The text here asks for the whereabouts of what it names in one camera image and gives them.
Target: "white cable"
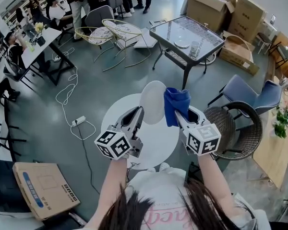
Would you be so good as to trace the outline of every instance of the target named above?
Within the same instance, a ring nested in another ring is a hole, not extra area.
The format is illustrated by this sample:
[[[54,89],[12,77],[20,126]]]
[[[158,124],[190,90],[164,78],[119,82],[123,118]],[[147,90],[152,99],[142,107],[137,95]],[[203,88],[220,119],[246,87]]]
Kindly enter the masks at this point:
[[[68,51],[64,52],[63,54],[68,58],[69,55],[72,54],[74,51],[75,51],[74,48],[70,48]],[[67,124],[69,125],[69,127],[71,128],[71,133],[72,133],[74,136],[76,136],[78,139],[80,139],[80,140],[86,140],[86,139],[90,138],[93,134],[96,133],[96,127],[95,127],[93,124],[91,124],[90,122],[88,122],[88,121],[85,120],[84,122],[87,122],[87,123],[89,123],[91,126],[94,127],[94,132],[93,132],[91,135],[89,135],[88,137],[86,137],[86,138],[84,138],[84,139],[81,139],[81,138],[78,137],[75,133],[73,133],[72,128],[73,128],[73,127],[76,127],[77,125],[70,125],[70,124],[69,124],[69,122],[68,122],[68,120],[67,120],[67,117],[66,117],[66,112],[65,112],[65,109],[64,109],[64,106],[67,105],[67,103],[68,103],[68,99],[70,98],[70,96],[72,95],[74,89],[75,89],[76,86],[78,85],[78,68],[77,68],[77,67],[76,67],[76,73],[73,74],[73,75],[71,75],[71,76],[68,78],[68,81],[73,81],[73,80],[75,80],[75,79],[76,79],[76,83],[75,83],[75,84],[74,84],[74,83],[71,83],[71,84],[67,85],[66,88],[64,88],[63,90],[61,90],[61,91],[56,95],[56,101],[62,105],[62,109],[63,109],[63,112],[64,112],[64,117],[65,117],[66,123],[67,123]],[[65,99],[63,102],[58,101],[58,95],[61,94],[61,93],[62,93],[63,91],[65,91],[66,89],[68,89],[70,86],[72,86],[72,89],[67,92],[67,94],[66,94],[66,99]]]

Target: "wooden table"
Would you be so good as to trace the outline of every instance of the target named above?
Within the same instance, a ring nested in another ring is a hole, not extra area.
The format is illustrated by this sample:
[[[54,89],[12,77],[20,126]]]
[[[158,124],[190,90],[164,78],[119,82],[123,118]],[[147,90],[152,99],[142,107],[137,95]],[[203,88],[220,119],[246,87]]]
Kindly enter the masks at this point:
[[[288,100],[288,92],[282,92],[282,98]],[[285,139],[279,137],[271,137],[270,131],[272,127],[272,111],[265,113],[263,118],[263,138],[260,145],[253,154],[253,159],[267,175],[277,188],[280,188],[288,165],[288,127],[286,130],[287,137]]]
[[[39,46],[38,44],[34,45],[34,51],[31,52],[29,48],[26,48],[21,55],[21,58],[23,59],[25,68],[29,68],[30,65],[35,61],[35,59],[45,50],[46,47],[50,47],[60,58],[61,62],[58,69],[52,70],[50,72],[45,72],[45,74],[49,77],[49,79],[55,84],[58,85],[60,75],[70,70],[74,67],[74,64],[54,45],[53,41],[61,35],[61,31],[47,28],[43,31],[43,37],[45,39],[45,43],[42,46]],[[63,67],[63,63],[66,62],[68,66]]]

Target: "white desk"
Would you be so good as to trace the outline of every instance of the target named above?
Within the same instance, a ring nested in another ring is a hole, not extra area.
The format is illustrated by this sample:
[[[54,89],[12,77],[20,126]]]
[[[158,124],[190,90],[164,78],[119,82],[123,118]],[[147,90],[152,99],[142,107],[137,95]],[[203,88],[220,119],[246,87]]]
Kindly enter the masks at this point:
[[[38,44],[34,45],[34,51],[31,52],[29,48],[26,48],[25,51],[22,54],[22,59],[24,62],[25,68],[30,67],[30,65],[35,61],[35,59],[45,50],[47,46],[49,46],[60,58],[60,66],[58,69],[55,69],[53,71],[45,72],[45,74],[49,77],[49,79],[53,82],[54,85],[58,85],[60,75],[74,67],[74,64],[53,44],[53,41],[61,35],[61,31],[47,28],[45,31],[43,31],[43,37],[45,39],[45,43],[42,46],[39,46]],[[68,64],[67,67],[63,67],[63,63],[66,62]],[[53,74],[57,73],[56,79],[52,77]]]
[[[107,111],[101,124],[101,131],[115,124],[123,113],[139,105],[141,94],[127,95],[116,101]],[[144,121],[137,132],[143,143],[143,148],[138,158],[130,156],[127,159],[128,168],[131,163],[139,163],[134,170],[153,168],[164,162],[174,151],[179,138],[178,127],[168,127],[165,117],[155,125],[148,125]]]
[[[30,65],[45,50],[45,48],[47,48],[58,36],[60,36],[61,33],[61,31],[48,28],[43,32],[43,37],[46,41],[43,46],[39,46],[38,44],[34,45],[33,52],[31,52],[29,48],[26,48],[21,55],[25,68],[30,67]]]

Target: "cardboard box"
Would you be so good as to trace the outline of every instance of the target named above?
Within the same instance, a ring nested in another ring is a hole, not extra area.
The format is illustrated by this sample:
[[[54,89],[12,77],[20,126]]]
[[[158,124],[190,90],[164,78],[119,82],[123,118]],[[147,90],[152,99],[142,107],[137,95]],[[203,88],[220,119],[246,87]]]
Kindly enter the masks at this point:
[[[25,201],[38,220],[80,204],[55,163],[16,162],[13,172]]]
[[[232,13],[234,7],[227,0],[188,0],[187,16],[201,24],[208,24],[214,32],[221,27],[227,12]]]
[[[231,37],[231,39],[228,38],[228,41],[222,48],[219,57],[247,71],[248,73],[255,75],[258,72],[259,67],[254,64],[252,51],[250,50],[248,50],[245,44],[241,44],[241,41],[238,38],[236,39]]]
[[[252,43],[265,18],[265,11],[251,0],[238,0],[228,31]]]

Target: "blue chair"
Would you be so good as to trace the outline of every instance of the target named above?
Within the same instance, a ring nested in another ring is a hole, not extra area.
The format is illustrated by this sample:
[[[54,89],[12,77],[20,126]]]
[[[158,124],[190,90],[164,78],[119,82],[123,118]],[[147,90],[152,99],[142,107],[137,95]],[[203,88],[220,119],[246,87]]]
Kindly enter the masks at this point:
[[[241,101],[249,104],[260,115],[278,106],[282,89],[278,84],[267,80],[261,94],[257,94],[241,77],[235,75],[219,92],[220,95],[209,102],[208,106],[224,95],[230,102]],[[234,119],[242,115],[249,118],[241,111]]]

